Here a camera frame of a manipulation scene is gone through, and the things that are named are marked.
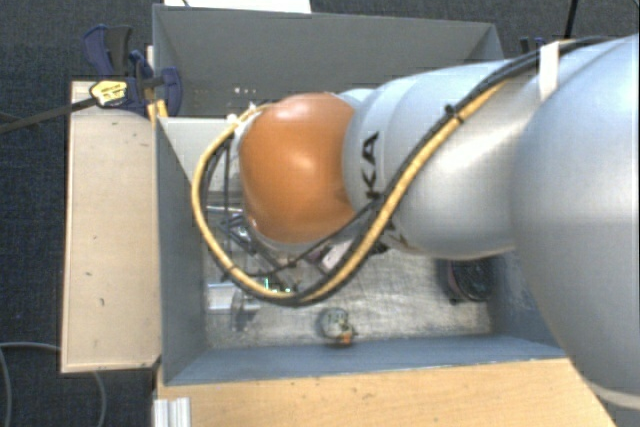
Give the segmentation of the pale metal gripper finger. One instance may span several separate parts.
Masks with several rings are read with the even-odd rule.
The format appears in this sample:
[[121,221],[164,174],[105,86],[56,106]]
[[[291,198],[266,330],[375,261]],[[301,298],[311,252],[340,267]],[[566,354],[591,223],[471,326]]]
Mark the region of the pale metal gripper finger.
[[232,283],[211,283],[206,291],[208,313],[257,313],[260,302]]

